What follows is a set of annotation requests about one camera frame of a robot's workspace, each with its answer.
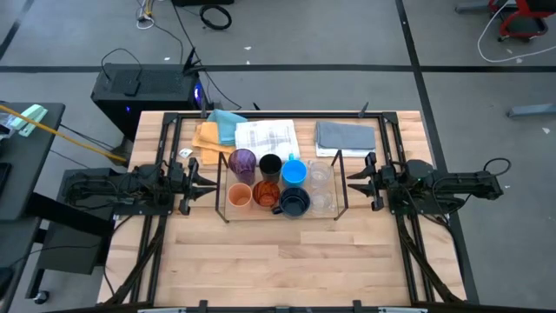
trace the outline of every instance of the copper cup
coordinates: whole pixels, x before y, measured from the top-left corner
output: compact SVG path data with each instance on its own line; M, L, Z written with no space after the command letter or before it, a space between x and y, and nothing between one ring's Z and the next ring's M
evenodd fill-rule
M280 199L280 188L276 183L259 182L253 188L253 198L262 207L272 207Z
M234 183L228 190L228 201L236 208L251 207L251 188L245 183Z

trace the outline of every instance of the gray towel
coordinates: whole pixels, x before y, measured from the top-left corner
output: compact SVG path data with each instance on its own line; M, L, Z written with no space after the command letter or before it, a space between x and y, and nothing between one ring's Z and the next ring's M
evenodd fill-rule
M317 122L315 131L316 142L322 148L365 150L375 148L373 127Z

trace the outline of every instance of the mug handle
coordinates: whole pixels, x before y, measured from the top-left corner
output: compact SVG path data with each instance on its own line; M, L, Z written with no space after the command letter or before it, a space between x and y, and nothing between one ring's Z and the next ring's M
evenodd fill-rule
M283 210L279 206L272 209L272 214L274 214L274 215L278 215L282 212L283 212Z

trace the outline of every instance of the black cup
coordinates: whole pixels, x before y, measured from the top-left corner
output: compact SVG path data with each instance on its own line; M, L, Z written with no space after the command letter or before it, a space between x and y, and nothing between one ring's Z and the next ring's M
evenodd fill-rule
M272 209L272 214L284 213L287 216L299 217L307 212L311 200L303 188L291 187L281 193L279 204L279 207Z
M281 159L277 155L267 154L259 161L262 180L278 183L280 182Z

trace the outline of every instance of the orange cup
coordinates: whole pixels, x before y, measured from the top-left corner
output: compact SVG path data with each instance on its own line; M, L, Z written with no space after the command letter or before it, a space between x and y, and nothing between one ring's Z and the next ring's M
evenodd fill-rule
M234 183L228 190L228 201L236 208L251 207L251 188L245 183Z

